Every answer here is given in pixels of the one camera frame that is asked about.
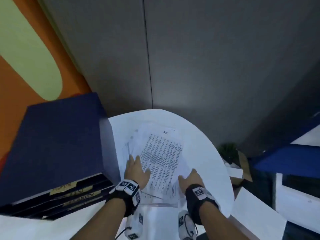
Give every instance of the forearm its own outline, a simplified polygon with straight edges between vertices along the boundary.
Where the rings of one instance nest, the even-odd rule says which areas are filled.
[[[114,240],[126,212],[122,199],[108,201],[71,240]]]
[[[199,214],[210,240],[249,240],[212,203],[204,202]]]

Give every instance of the white table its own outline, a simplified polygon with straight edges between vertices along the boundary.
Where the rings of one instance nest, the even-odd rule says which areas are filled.
[[[183,141],[183,156],[190,168],[201,175],[206,188],[214,195],[222,213],[231,214],[234,194],[224,163],[211,141],[196,126],[184,118],[162,109],[148,109],[118,115],[109,119],[112,125],[117,156],[135,129],[142,122],[155,122],[178,130]],[[1,239],[70,239],[104,205],[89,206],[53,222],[0,216]],[[179,239],[178,213],[181,209],[143,207],[142,239]],[[119,231],[126,224],[124,219]],[[205,232],[198,226],[199,234]],[[124,234],[118,239],[126,239]]]

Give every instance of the black wristband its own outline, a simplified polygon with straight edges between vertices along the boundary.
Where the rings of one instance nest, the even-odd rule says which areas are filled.
[[[113,198],[123,199],[126,210],[124,217],[133,215],[140,203],[139,185],[133,180],[122,180],[116,187],[109,192],[109,200]]]
[[[186,206],[195,224],[202,225],[199,209],[204,202],[211,202],[219,209],[213,196],[200,184],[192,184],[186,189]]]

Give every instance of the wire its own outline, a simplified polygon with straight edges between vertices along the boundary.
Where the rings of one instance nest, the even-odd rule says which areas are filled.
[[[125,230],[127,230],[127,229],[131,230],[131,228],[132,228],[132,227],[130,227],[130,226],[126,227],[122,232],[119,233],[119,235],[118,235],[114,240],[117,240],[118,237],[120,237],[120,235],[125,232]]]
[[[184,215],[184,225],[186,226],[186,232],[188,233],[189,237],[192,238],[193,235],[194,235],[194,232],[193,231],[190,231],[192,233],[192,235],[190,235],[189,231],[188,231],[188,228],[187,228],[187,223],[186,223],[186,216],[189,216],[190,219],[192,220],[191,216],[187,213]],[[193,222],[194,226],[195,226],[195,229],[197,230],[197,234],[196,236],[198,236],[198,228],[196,226],[196,224]]]

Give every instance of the orange wall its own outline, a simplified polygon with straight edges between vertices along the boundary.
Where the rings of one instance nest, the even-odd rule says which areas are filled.
[[[90,92],[37,0],[13,0],[54,58],[62,77],[59,99]],[[0,56],[0,172],[27,106],[45,102]]]

